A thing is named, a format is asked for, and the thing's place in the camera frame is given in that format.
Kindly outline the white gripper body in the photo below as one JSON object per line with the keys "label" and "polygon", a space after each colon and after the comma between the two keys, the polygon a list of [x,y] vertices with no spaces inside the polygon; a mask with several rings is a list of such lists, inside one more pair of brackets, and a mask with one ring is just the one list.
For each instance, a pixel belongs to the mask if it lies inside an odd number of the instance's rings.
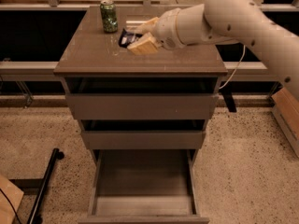
{"label": "white gripper body", "polygon": [[177,32],[179,12],[179,8],[166,11],[154,25],[153,35],[165,49],[180,49],[182,47]]}

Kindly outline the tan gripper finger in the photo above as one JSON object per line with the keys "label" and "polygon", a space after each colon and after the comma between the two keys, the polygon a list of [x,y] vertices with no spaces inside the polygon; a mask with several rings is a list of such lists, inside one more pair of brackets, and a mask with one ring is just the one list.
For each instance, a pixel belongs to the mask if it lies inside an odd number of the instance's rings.
{"label": "tan gripper finger", "polygon": [[135,29],[134,32],[136,34],[146,34],[146,33],[151,33],[156,22],[159,20],[158,17],[152,18],[148,21],[143,22],[142,24],[138,25]]}
{"label": "tan gripper finger", "polygon": [[161,45],[152,33],[146,33],[127,48],[135,55],[149,55],[156,53]]}

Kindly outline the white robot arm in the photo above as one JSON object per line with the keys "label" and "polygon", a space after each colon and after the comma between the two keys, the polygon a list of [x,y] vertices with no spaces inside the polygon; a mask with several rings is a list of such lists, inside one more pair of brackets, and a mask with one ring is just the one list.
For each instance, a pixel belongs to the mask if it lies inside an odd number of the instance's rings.
{"label": "white robot arm", "polygon": [[253,0],[206,0],[166,11],[135,29],[141,37],[128,49],[137,55],[159,47],[236,41],[245,45],[299,99],[299,36],[268,19]]}

